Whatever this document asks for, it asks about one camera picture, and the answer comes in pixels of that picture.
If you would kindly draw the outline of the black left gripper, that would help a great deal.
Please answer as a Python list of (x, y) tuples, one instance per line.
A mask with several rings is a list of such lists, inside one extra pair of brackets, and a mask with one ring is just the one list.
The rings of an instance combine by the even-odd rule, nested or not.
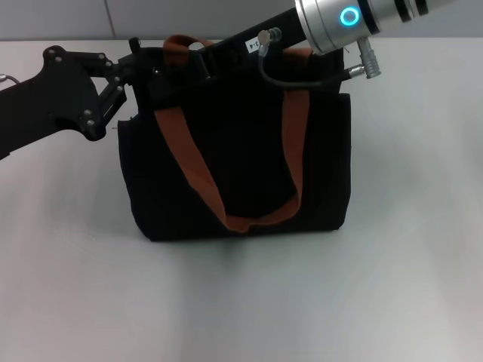
[[(1, 91), (1, 158), (62, 130), (98, 141), (127, 101), (130, 58), (114, 63), (105, 54), (52, 46), (43, 60), (39, 74)], [(106, 82), (101, 94), (95, 78)]]

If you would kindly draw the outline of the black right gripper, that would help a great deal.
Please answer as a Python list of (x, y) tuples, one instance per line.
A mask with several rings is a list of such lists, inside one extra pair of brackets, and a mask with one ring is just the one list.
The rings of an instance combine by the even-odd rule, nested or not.
[(194, 81), (210, 81), (257, 65), (262, 30), (278, 28), (281, 39), (269, 46), (270, 56), (306, 40), (296, 8), (292, 8), (243, 32), (217, 42), (195, 41), (189, 46), (189, 76)]

